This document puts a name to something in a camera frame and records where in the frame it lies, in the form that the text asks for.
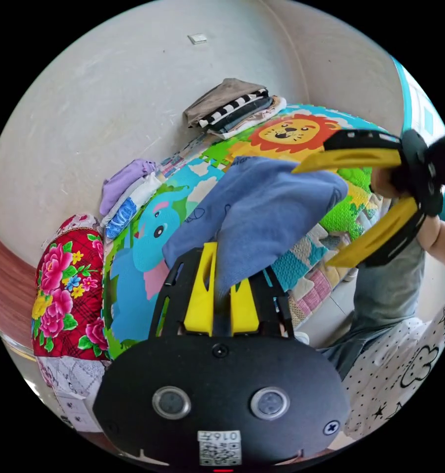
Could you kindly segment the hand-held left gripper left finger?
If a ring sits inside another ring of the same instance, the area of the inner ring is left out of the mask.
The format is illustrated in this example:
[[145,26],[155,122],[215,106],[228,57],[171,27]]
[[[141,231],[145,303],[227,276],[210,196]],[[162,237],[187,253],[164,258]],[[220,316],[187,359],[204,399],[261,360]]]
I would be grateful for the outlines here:
[[206,243],[201,251],[184,319],[185,330],[189,333],[205,335],[213,333],[217,246],[216,242]]

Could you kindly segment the person's right hand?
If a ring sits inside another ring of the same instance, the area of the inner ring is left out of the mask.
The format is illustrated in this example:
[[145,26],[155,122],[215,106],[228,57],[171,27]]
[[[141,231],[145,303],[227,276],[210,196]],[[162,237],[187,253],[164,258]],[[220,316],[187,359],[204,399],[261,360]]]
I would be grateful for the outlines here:
[[395,168],[372,168],[371,188],[372,192],[385,199],[400,198],[402,193],[392,183],[392,175]]

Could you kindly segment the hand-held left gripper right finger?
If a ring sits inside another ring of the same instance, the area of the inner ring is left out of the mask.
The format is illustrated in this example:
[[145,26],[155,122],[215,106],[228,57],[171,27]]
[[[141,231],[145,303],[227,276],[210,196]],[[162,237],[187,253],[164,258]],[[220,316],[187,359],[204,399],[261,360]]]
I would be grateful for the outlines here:
[[231,335],[255,334],[259,329],[259,318],[248,279],[230,288]]

